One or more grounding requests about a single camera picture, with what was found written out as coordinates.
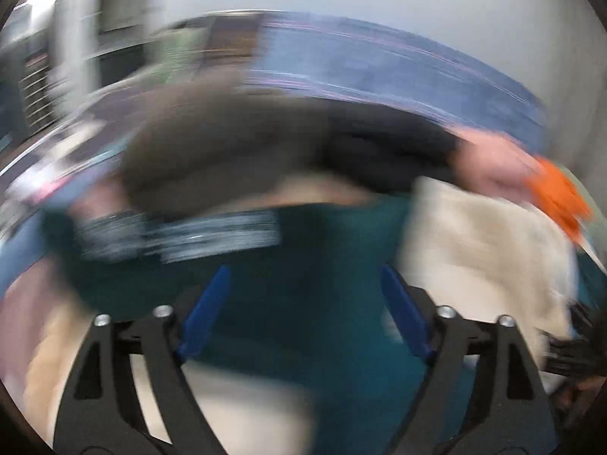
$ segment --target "pile of clothes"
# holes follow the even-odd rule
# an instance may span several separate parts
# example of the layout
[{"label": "pile of clothes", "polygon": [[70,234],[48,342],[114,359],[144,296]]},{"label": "pile of clothes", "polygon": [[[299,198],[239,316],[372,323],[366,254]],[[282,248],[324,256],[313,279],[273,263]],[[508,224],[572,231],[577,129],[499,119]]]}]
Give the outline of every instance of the pile of clothes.
[{"label": "pile of clothes", "polygon": [[[560,171],[510,139],[383,105],[242,87],[225,67],[142,101],[118,168],[37,214],[39,259],[0,309],[0,357],[10,358],[0,374],[48,441],[92,316],[142,317],[221,264],[233,285],[197,361],[303,387],[315,454],[378,453],[423,378],[424,363],[387,323],[386,262],[466,318],[514,317],[539,367],[540,331],[571,337],[577,219],[588,210]],[[515,179],[527,182],[510,185],[511,166],[499,164],[479,178],[479,156],[491,153],[475,142],[495,152],[506,142],[520,155]],[[23,309],[36,310],[37,325],[14,341],[7,331]],[[446,439],[473,377],[464,368]]]}]

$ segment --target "fabric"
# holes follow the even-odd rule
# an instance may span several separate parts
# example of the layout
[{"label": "fabric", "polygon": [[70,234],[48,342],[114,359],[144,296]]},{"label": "fabric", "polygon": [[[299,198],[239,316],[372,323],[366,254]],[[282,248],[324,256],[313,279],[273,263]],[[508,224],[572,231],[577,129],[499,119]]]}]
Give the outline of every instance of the fabric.
[{"label": "fabric", "polygon": [[455,182],[458,139],[437,123],[379,104],[327,101],[324,165],[378,193],[408,193],[419,176]]},{"label": "fabric", "polygon": [[605,252],[607,250],[607,220],[605,216],[582,182],[565,166],[557,164],[557,167],[575,185],[578,193],[590,209],[590,216],[582,222],[584,234],[599,254]]},{"label": "fabric", "polygon": [[382,193],[410,191],[422,175],[454,180],[448,161],[458,138],[422,116],[271,89],[239,91],[239,80],[237,71],[220,67],[148,94],[120,167],[136,209],[191,216],[315,166]]},{"label": "fabric", "polygon": [[589,218],[590,209],[575,185],[556,165],[543,158],[538,161],[542,171],[528,180],[534,204],[577,242],[581,235],[578,219]]},{"label": "fabric", "polygon": [[118,212],[80,224],[87,259],[115,262],[160,255],[164,263],[275,246],[280,229],[271,210],[190,218],[165,224],[144,214]]},{"label": "fabric", "polygon": [[[79,175],[80,181],[94,177],[96,168]],[[113,210],[128,208],[125,197],[114,177],[98,180],[74,201],[74,190],[49,200],[48,207],[58,210],[72,204],[74,222],[85,223]],[[214,213],[254,210],[272,205],[292,205],[306,202],[335,201],[339,204],[368,202],[372,194],[352,186],[346,180],[327,173],[301,173],[289,176],[281,185],[262,196],[233,200]],[[40,227],[38,235],[42,236]],[[25,271],[10,288],[10,296],[1,302],[0,378],[11,386],[14,400],[23,407],[29,422],[46,440],[52,439],[53,424],[63,386],[72,361],[83,340],[80,323],[90,322],[90,311],[75,298],[71,287],[62,279],[61,265],[52,257],[44,257]],[[17,341],[11,337],[22,337]],[[46,421],[51,424],[45,429]]]},{"label": "fabric", "polygon": [[[72,177],[42,204],[64,209],[82,196],[90,184],[107,174],[111,162],[106,161]],[[23,222],[13,237],[0,249],[0,297],[13,282],[48,251],[41,234],[42,215],[35,213]]]},{"label": "fabric", "polygon": [[594,312],[607,309],[607,275],[584,251],[577,252],[579,300]]},{"label": "fabric", "polygon": [[576,299],[573,248],[566,235],[532,206],[473,195],[423,178],[403,234],[398,269],[440,306],[494,322],[514,317],[539,366],[539,331],[570,338],[568,303]]},{"label": "fabric", "polygon": [[371,22],[268,12],[245,82],[386,104],[441,125],[508,133],[534,154],[546,148],[544,108],[521,83],[430,39]]},{"label": "fabric", "polygon": [[[280,247],[189,261],[187,268],[87,262],[66,214],[46,213],[44,227],[87,308],[116,320],[172,302],[184,284],[228,263],[233,288],[199,360],[310,389],[318,398],[312,453],[370,455],[395,433],[425,371],[382,325],[381,266],[396,254],[408,211],[408,199],[399,197],[362,207],[283,207]],[[472,381],[466,375],[445,436],[465,410]]]},{"label": "fabric", "polygon": [[187,217],[272,189],[316,156],[326,123],[308,99],[242,92],[236,69],[148,94],[119,176],[134,207]]}]

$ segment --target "teal cloth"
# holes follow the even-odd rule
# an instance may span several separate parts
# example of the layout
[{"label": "teal cloth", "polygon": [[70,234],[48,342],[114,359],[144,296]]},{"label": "teal cloth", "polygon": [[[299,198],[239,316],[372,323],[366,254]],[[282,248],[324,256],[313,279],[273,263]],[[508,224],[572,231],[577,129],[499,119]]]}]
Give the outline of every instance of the teal cloth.
[{"label": "teal cloth", "polygon": [[[314,455],[375,455],[396,432],[426,371],[382,327],[381,265],[395,257],[409,210],[409,199],[395,196],[363,207],[278,209],[279,247],[168,265],[155,256],[85,261],[64,213],[46,212],[43,228],[84,302],[117,320],[171,303],[229,264],[230,296],[198,360],[308,387],[318,400]],[[462,369],[445,438],[457,431],[472,379]]]},{"label": "teal cloth", "polygon": [[577,252],[578,300],[591,310],[607,309],[607,276],[583,250]]}]

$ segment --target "bolt head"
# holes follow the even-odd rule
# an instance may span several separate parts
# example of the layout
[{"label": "bolt head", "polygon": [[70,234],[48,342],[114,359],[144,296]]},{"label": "bolt head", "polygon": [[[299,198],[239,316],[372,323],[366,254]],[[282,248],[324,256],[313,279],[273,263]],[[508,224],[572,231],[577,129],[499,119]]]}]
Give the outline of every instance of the bolt head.
[{"label": "bolt head", "polygon": [[110,315],[97,315],[95,320],[93,320],[93,325],[96,327],[105,327],[110,324],[111,320],[112,318]]},{"label": "bolt head", "polygon": [[512,328],[517,325],[517,321],[512,318],[510,315],[502,315],[497,319],[497,322],[502,325],[502,327]]},{"label": "bolt head", "polygon": [[156,318],[170,317],[173,314],[173,307],[168,304],[161,304],[160,306],[155,307],[152,313]]},{"label": "bolt head", "polygon": [[441,318],[447,319],[455,318],[455,316],[457,315],[457,313],[451,306],[439,306],[438,308],[436,308],[436,313]]}]

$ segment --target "beige towel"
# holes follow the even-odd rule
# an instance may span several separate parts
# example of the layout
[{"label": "beige towel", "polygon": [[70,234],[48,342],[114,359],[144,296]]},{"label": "beige towel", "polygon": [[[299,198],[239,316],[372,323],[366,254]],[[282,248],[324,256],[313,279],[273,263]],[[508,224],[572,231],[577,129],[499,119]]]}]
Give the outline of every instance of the beige towel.
[{"label": "beige towel", "polygon": [[398,257],[405,280],[468,319],[511,315],[541,366],[539,330],[569,337],[567,304],[575,299],[576,278],[565,233],[535,207],[437,180],[418,180],[414,194]]}]

